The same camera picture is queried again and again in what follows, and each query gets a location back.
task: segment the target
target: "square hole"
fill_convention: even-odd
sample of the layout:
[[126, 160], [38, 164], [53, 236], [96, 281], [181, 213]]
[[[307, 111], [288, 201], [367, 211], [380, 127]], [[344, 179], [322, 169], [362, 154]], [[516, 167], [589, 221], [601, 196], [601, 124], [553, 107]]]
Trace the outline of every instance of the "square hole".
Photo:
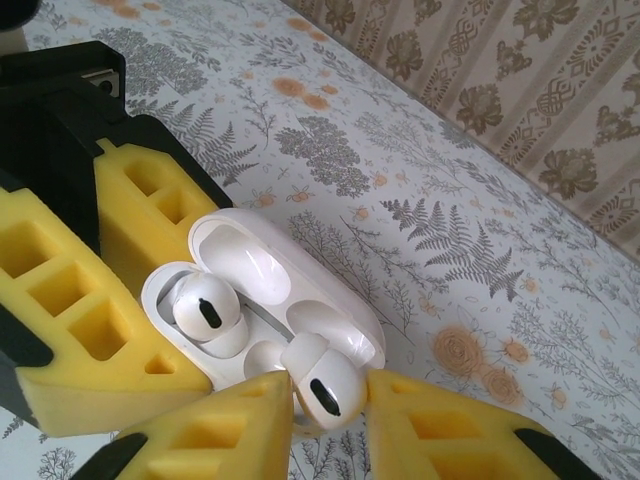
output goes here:
[[190, 195], [176, 189], [160, 199], [156, 206], [165, 217], [177, 225], [197, 208], [194, 204], [195, 202]]
[[144, 160], [134, 163], [124, 173], [147, 197], [160, 190], [165, 183], [160, 166]]
[[129, 331], [122, 315], [105, 302], [69, 327], [87, 353], [101, 362], [109, 360], [127, 343]]
[[147, 468], [149, 473], [141, 480], [215, 480], [220, 464], [154, 459]]
[[164, 355], [156, 355], [144, 366], [144, 371], [149, 375], [170, 375], [176, 367]]
[[53, 241], [31, 222], [0, 232], [0, 269], [13, 278], [33, 270], [59, 251]]
[[29, 293], [47, 312], [57, 317], [93, 289], [93, 282], [80, 268], [70, 265], [32, 287]]
[[243, 417], [205, 416], [185, 428], [172, 445], [178, 449], [235, 448], [246, 425]]
[[471, 417], [456, 411], [414, 412], [409, 414], [409, 420], [421, 440], [481, 436]]
[[486, 452], [430, 455], [440, 480], [518, 480], [522, 478], [507, 459]]

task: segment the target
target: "wireless earbud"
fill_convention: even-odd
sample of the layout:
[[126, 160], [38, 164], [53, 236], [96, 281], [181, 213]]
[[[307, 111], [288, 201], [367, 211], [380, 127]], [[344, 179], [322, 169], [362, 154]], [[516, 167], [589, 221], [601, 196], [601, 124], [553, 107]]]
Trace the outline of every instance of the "wireless earbud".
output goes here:
[[299, 333], [280, 356], [293, 380], [305, 413], [324, 430], [344, 427], [367, 401], [364, 373], [329, 341], [315, 333]]
[[171, 311], [178, 328], [217, 358], [231, 358], [247, 345], [249, 330], [238, 296], [225, 280], [209, 273], [180, 278], [158, 304]]

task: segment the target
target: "yellow foam block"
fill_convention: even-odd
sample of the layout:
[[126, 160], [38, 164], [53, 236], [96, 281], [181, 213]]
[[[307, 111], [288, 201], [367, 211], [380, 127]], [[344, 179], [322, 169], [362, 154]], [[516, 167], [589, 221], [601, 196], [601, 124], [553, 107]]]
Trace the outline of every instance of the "yellow foam block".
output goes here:
[[193, 261], [191, 225], [218, 206], [163, 152], [98, 142], [94, 160], [102, 259], [138, 295], [160, 265]]
[[[115, 480], [280, 480], [287, 477], [293, 425], [292, 387], [272, 372], [127, 429], [78, 472], [96, 478], [132, 457]], [[146, 438], [127, 454], [124, 442]]]
[[15, 368], [42, 431], [120, 430], [211, 391], [118, 277], [30, 190], [0, 189], [0, 211], [0, 305], [54, 354], [48, 365]]
[[521, 415], [388, 370], [368, 374], [376, 480], [545, 480], [556, 475], [514, 434], [551, 435]]

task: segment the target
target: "earbud case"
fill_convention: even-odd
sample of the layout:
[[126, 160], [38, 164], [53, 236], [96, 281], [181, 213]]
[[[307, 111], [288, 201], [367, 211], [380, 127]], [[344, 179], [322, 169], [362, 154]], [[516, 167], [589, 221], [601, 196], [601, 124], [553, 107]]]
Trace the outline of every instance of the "earbud case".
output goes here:
[[[229, 359], [209, 355], [171, 323], [167, 312], [157, 308], [175, 282], [191, 272], [223, 278], [292, 335], [324, 336], [331, 348], [348, 356], [358, 368], [384, 368], [384, 333], [371, 308], [263, 216], [238, 208], [218, 210], [193, 224], [188, 242], [194, 263], [173, 262], [158, 268], [145, 282], [140, 300], [156, 329], [211, 378], [216, 390], [283, 369], [279, 358], [287, 340], [255, 312], [243, 308], [249, 329], [247, 346]], [[297, 435], [323, 433], [302, 416], [296, 419]]]

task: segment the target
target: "floral tablecloth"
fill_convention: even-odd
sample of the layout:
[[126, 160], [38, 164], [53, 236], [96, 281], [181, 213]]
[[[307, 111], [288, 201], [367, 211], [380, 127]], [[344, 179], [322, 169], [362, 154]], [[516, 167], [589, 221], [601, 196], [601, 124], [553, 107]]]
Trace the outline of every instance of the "floral tablecloth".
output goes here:
[[[528, 415], [605, 478], [640, 477], [640, 267], [278, 0], [58, 0], [32, 49], [98, 39], [243, 208], [370, 302], [388, 365]], [[291, 479], [371, 478], [363, 419]], [[2, 478], [68, 479], [111, 435], [0, 412]]]

